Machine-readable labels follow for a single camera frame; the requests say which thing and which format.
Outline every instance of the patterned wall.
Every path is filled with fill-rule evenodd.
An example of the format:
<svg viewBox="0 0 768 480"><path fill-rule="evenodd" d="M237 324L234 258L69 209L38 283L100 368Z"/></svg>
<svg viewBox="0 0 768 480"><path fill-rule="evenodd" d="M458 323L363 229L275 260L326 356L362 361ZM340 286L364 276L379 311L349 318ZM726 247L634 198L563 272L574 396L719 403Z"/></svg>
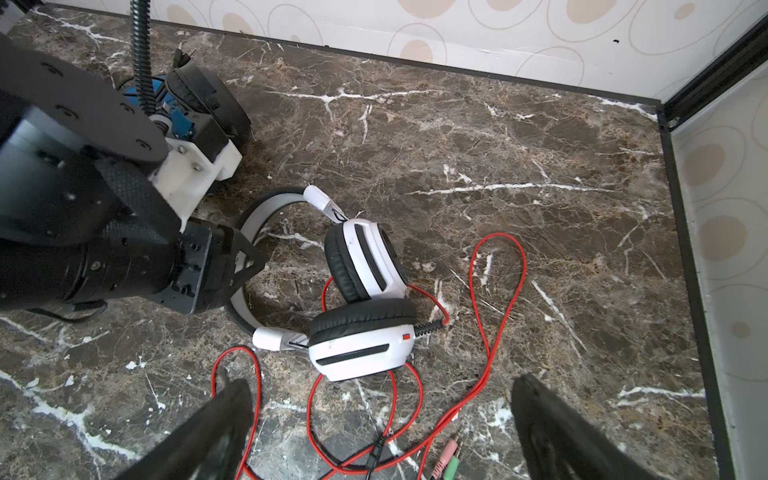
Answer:
<svg viewBox="0 0 768 480"><path fill-rule="evenodd" d="M768 63L673 142L734 460L768 478Z"/></svg>
<svg viewBox="0 0 768 480"><path fill-rule="evenodd" d="M56 0L127 14L128 0ZM665 100L768 0L153 0L166 22Z"/></svg>

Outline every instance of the black headphones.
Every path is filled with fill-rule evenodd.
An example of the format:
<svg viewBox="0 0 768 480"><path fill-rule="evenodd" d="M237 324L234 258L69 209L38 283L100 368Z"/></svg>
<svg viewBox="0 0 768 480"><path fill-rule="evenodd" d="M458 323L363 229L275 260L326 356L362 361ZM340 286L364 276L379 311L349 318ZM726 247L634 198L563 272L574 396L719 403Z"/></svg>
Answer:
<svg viewBox="0 0 768 480"><path fill-rule="evenodd" d="M416 308L405 298L406 275L380 225L347 219L321 190L309 186L267 192L246 208L237 227L253 242L275 213L299 202L310 202L336 222L326 235L324 247L331 275L347 305L315 317L309 337L264 326L248 308L242 289L227 303L227 312L253 335L255 346L307 351L313 365L331 381L402 366L417 334L436 327L427 324L427 328L415 328ZM244 258L238 257L237 269L243 262Z"/></svg>

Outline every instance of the headphones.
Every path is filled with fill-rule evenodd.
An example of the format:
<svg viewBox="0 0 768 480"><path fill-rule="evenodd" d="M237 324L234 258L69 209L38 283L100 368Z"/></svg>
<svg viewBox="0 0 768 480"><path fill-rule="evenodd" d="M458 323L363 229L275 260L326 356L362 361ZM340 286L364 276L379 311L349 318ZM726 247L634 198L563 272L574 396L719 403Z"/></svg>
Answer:
<svg viewBox="0 0 768 480"><path fill-rule="evenodd" d="M312 204L335 224L325 239L326 261L347 304L315 317L309 337L262 325L248 308L242 288L225 306L227 312L253 335L257 348L306 351L312 364L332 382L403 366L415 338L435 328L416 326L415 305L405 298L405 272L380 225L349 219L322 190L309 185L267 192L249 205L237 227L252 243L274 214L300 202ZM236 272L244 262L241 253Z"/></svg>

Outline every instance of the red cable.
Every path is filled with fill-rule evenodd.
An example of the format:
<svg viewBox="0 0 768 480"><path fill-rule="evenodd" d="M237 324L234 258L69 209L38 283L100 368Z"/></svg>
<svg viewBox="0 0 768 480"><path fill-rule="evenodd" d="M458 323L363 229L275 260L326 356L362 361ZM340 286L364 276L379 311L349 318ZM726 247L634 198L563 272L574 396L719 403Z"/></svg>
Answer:
<svg viewBox="0 0 768 480"><path fill-rule="evenodd" d="M475 298L475 285L474 285L474 282L472 281L472 274L474 273L475 260L477 258L477 254L478 254L478 250L480 249L480 246L483 243L485 243L486 241L488 241L491 238L493 238L493 237L505 237L505 238L507 238L509 240L512 240L515 243L515 246L518 248L518 250L520 252L522 268L521 268L521 274L520 274L520 281L518 282L517 288L515 288L515 294L512 296L512 298L511 298L511 300L509 302L509 305L507 306L507 310L506 310L506 312L504 314L504 318L502 319L502 321L501 321L501 323L499 325L498 333L496 335L496 339L493 342L493 347L491 348L490 345L488 344L488 338L485 335L485 329L483 329L482 321L480 319L480 312L478 310L477 300ZM387 462L384 462L381 465L377 466L376 470L375 470L376 472L378 472L380 470L383 470L385 468L393 467L394 465L397 465L398 463L403 462L406 458L414 455L420 449L424 448L424 453L423 453L423 456L422 456L422 461L421 461L421 463L419 465L419 472L418 472L417 477L416 477L417 480L421 479L422 473L424 471L424 466L425 466L425 463L426 463L426 458L427 458L427 455L429 453L429 449L432 446L432 442L434 441L435 437L440 432L442 432L442 430L446 426L448 426L448 424L454 419L454 417L456 415L458 415L458 412L464 407L464 405L466 405L468 402L470 402L472 399L474 399L485 388L485 385L488 384L488 379L490 378L490 375L491 375L491 366L493 364L494 358L496 357L496 353L498 351L498 347L499 347L499 345L501 343L502 333L504 332L504 328L505 328L505 326L507 324L507 320L509 320L509 315L510 315L510 313L512 311L512 307L515 305L515 302L517 301L518 296L520 295L520 291L522 290L523 284L525 283L525 276L526 276L527 272L528 272L528 265L527 265L527 262L526 262L526 259L525 259L525 251L523 250L523 247L520 244L520 242L518 242L517 239L515 239L512 235L509 235L507 233L492 233L492 234L484 237L482 240L480 240L478 242L478 244L475 246L475 250L472 252L472 258L470 259L470 262L469 262L469 296L470 296L470 298L472 298L472 308L475 311L475 319L477 320L478 328L480 330L480 337L482 338L483 345L485 346L485 355L486 355L486 358L487 358L488 362L485 365L485 368L483 370L482 375L478 379L477 383L469 391L469 393L467 393L467 395L461 401L459 401L456 405L454 405L447 412L445 412L445 414L443 414L443 416L440 418L440 420L435 425L435 428L432 430L432 433L430 433L429 436L427 436L426 439L424 439L421 443L419 443L415 447L411 448L407 452L403 453L402 455L400 455L400 456L398 456L396 458L393 458L393 459L391 459L391 460L389 460ZM321 299L320 299L320 303L321 303L321 305L323 307L323 312L326 311L326 292L328 290L328 286L331 283L331 280L333 280L332 277L329 278L328 281L326 281L326 284L323 287L323 294L322 294ZM445 310L445 308L443 308L443 306L440 304L440 302L438 302L438 300L434 296L432 296L429 293L427 293L426 291L418 288L417 286L413 286L413 285L409 285L409 286L411 288L413 288L414 290L416 290L417 292L420 292L420 293L426 295L430 300L432 300L435 303L435 305L441 310L441 312L445 316L445 319L443 320L443 325L447 325L449 323L450 317L448 315L448 312ZM217 367L219 365L219 362L222 360L223 357L225 357L225 355L227 355L228 353L233 352L234 350L238 350L238 349L241 349L243 351L248 352L251 355L251 358L253 359L253 365L254 365L254 369L255 369L256 375L257 375L258 392L257 392L256 414L254 415L254 418L253 418L253 427L251 428L250 437L248 438L248 444L247 444L247 447L246 447L245 455L243 456L243 459L240 462L240 468L237 471L236 480L238 478L240 478L240 474L241 474L241 472L243 470L253 480L259 480L258 477L256 477L256 475L250 470L250 467L248 467L248 465L246 465L246 460L247 460L248 454L250 453L250 447L251 447L251 445L253 443L253 434L256 431L256 425L257 425L258 418L259 418L259 407L260 407L259 398L260 398L260 394L261 394L261 373L260 373L260 370L259 370L259 363L258 363L258 360L256 358L256 355L253 353L252 350L250 350L250 349L248 349L247 347L244 347L244 346L235 346L235 347L233 347L231 349L228 349L226 352L222 353L219 356L218 360L214 364L214 372L213 372L213 374L211 375L211 378L210 378L211 379L211 393L214 396L216 394L216 392L215 392L215 390L216 390L216 371L217 371ZM413 366L410 363L406 363L406 367L413 373L414 377L416 378L416 383L419 386L419 404L416 406L416 410L414 411L413 415L408 420L408 422L404 426L400 427L400 429L398 429L397 432L394 432L392 435L386 437L386 442L387 443L389 443L392 440L398 438L400 435L405 433L406 430L408 430L408 428L416 420L416 417L419 416L419 413L421 412L421 409L422 409L422 404L424 402L424 387L422 385L421 377L419 377L419 374L416 372L416 370L413 368ZM384 430L383 435L386 435L389 432L389 430L392 428L392 422L393 422L393 420L395 418L395 407L397 405L397 386L396 386L396 383L395 383L395 376L392 374L391 371L389 372L389 378L392 381L392 409L391 409L391 411L389 413L389 421L387 422L387 426L386 426L386 428ZM352 469L352 468L347 468L347 467L349 467L352 464L352 462L354 462L358 458L363 457L364 455L367 455L369 452L371 452L373 450L373 445L370 445L370 446L364 448L360 452L357 452L355 455L352 455L351 457L349 457L344 462L341 462L341 464L337 465L337 464L333 463L333 460L331 460L330 458L328 458L325 455L325 453L318 446L318 444L317 444L317 442L316 442L316 440L314 438L314 434L312 433L312 426L311 426L312 398L315 396L315 391L317 390L317 387L320 384L320 381L322 379L323 379L323 375L319 375L317 377L317 379L315 380L315 383L312 385L312 389L310 391L310 397L308 398L307 403L306 403L306 435L307 435L307 438L309 439L310 444L312 444L312 447L315 449L315 452L317 452L317 455L319 455L320 458L331 468L331 472L328 472L327 474L325 474L322 477L321 480L327 480L328 478L334 476L336 473L341 473L343 475L365 475L367 473L367 471L364 468L362 468L362 467L358 466L357 469Z"/></svg>

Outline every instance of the marble floor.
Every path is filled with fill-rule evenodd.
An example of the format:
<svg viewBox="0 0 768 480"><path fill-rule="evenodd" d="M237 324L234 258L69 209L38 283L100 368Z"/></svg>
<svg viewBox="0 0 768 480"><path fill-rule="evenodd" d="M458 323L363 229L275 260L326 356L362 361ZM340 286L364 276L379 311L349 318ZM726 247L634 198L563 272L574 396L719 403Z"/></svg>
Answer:
<svg viewBox="0 0 768 480"><path fill-rule="evenodd" d="M11 36L107 82L131 73L124 18L41 7ZM452 325L417 343L425 408L389 446L393 455L423 438L482 371L468 255L501 231L522 242L529 280L488 386L435 445L462 432L458 477L528 478L508 404L512 380L526 372L648 469L717 477L650 108L168 25L152 30L155 72L179 44L218 72L253 122L240 169L197 216L233 224L265 189L317 184L348 214L386 223L412 282L450 310ZM268 268L248 286L265 323L308 329L329 276L328 226L306 206L273 219L259 242ZM493 337L520 273L512 245L488 242L476 273ZM0 477L116 476L210 398L218 353L248 341L223 310L182 316L138 298L109 304L77 326L0 316ZM428 300L419 308L434 315ZM305 422L313 367L298 353L258 356L263 410L250 464L266 479L319 478L327 469ZM231 377L253 375L247 358L227 367ZM398 424L417 395L409 374L396 378ZM323 384L318 437L338 457L369 444L390 392L383 374ZM375 478L415 478L418 461Z"/></svg>

